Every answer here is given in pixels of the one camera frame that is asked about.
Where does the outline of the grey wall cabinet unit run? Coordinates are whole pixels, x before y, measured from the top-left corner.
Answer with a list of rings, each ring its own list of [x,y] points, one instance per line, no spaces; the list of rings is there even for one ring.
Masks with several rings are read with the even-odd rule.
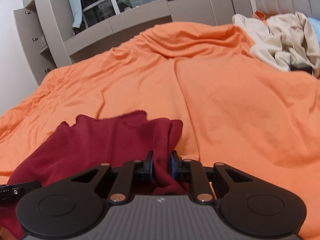
[[[52,70],[116,47],[156,24],[173,21],[221,25],[249,16],[254,0],[158,0],[73,28],[69,0],[22,0],[14,11],[20,42],[35,82]]]

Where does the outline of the orange bed cover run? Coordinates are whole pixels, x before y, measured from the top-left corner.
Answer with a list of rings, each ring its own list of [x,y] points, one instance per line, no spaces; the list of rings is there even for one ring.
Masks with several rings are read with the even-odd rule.
[[[231,24],[156,25],[102,54],[49,72],[1,117],[1,183],[56,128],[145,111],[181,120],[174,150],[222,162],[298,195],[303,239],[319,239],[319,79],[255,58]]]

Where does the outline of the left light blue curtain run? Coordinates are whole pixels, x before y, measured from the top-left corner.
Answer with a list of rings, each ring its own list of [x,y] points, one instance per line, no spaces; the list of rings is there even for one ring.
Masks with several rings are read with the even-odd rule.
[[[80,28],[82,23],[82,7],[81,0],[69,0],[73,14],[73,28]]]

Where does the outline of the light blue garment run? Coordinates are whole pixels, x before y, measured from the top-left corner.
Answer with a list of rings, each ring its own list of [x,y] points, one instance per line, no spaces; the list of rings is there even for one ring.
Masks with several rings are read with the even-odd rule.
[[[320,45],[320,20],[317,20],[317,19],[311,18],[311,17],[309,17],[308,20],[310,21],[310,23],[315,31],[315,34],[316,34],[317,40],[318,40],[318,44]]]

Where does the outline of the dark red shirt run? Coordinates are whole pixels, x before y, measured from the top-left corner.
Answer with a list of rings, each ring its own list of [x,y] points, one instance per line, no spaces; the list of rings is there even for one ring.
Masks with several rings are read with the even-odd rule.
[[[183,128],[181,120],[158,118],[148,121],[145,111],[96,120],[79,115],[69,126],[62,122],[55,132],[12,173],[8,184],[38,181],[49,185],[101,163],[120,167],[127,161],[143,160],[153,152],[155,178],[149,194],[185,194],[169,174],[169,158]]]

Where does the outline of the cream white garment pile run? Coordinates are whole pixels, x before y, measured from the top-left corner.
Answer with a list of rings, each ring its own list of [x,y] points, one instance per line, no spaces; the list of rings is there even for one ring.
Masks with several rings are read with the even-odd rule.
[[[232,22],[253,40],[250,53],[259,60],[283,72],[307,68],[319,78],[319,43],[303,13],[278,14],[266,20],[235,14]]]

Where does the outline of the orange pillow corner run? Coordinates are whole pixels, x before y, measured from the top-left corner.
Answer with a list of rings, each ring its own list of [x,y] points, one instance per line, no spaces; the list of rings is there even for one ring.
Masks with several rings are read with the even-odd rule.
[[[255,11],[252,15],[253,18],[260,20],[260,21],[266,21],[266,16],[263,12]]]

